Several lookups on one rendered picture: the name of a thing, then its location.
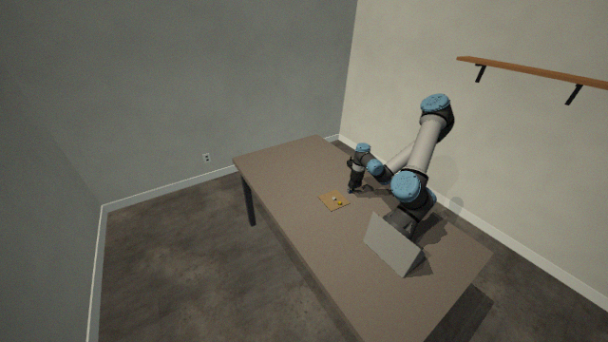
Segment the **tan square mat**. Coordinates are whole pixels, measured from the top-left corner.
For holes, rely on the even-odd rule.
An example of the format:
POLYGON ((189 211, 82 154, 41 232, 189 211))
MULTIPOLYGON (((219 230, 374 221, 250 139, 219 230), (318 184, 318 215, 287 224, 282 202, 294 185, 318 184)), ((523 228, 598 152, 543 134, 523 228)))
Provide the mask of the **tan square mat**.
POLYGON ((350 204, 337 190, 333 190, 318 197, 328 207, 330 211, 334 211, 338 208, 350 204), (335 197, 336 199, 333 200, 333 197, 335 197), (341 205, 338 205, 339 201, 342 202, 341 205))

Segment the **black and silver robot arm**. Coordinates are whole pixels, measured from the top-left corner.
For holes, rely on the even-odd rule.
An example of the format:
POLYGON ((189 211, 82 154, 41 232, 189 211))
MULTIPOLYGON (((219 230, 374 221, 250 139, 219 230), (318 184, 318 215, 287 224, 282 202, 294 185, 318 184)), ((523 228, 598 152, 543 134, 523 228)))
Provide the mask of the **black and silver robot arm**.
POLYGON ((390 183, 391 192, 400 203, 383 219, 409 240, 437 201, 435 194, 426 187, 428 166, 436 144, 450 132, 455 122, 450 100, 445 94, 426 97, 421 102, 421 110, 421 127, 416 140, 386 164, 377 160, 364 142, 356 146, 353 158, 354 164, 364 166, 380 184, 390 183))

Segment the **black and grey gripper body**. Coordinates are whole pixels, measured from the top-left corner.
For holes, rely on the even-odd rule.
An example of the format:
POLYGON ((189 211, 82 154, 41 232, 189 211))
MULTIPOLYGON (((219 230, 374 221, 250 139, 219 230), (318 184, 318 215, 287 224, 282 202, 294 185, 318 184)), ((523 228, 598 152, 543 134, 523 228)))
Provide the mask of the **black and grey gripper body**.
POLYGON ((350 189, 361 187, 362 179, 365 173, 365 167, 359 166, 353 163, 352 157, 347 161, 347 166, 351 169, 351 179, 349 180, 348 186, 350 189))

